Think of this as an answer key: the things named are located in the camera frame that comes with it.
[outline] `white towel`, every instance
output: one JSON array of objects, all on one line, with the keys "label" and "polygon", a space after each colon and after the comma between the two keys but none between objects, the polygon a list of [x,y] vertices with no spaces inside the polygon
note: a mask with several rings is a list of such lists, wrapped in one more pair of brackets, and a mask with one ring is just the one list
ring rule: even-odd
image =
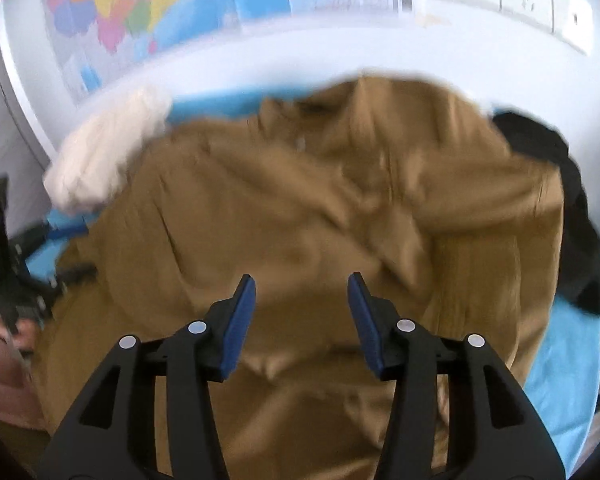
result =
[{"label": "white towel", "polygon": [[45,173],[53,206],[78,214],[109,203],[126,184],[133,158],[149,140],[167,131],[172,104],[164,92],[142,88],[73,131]]}]

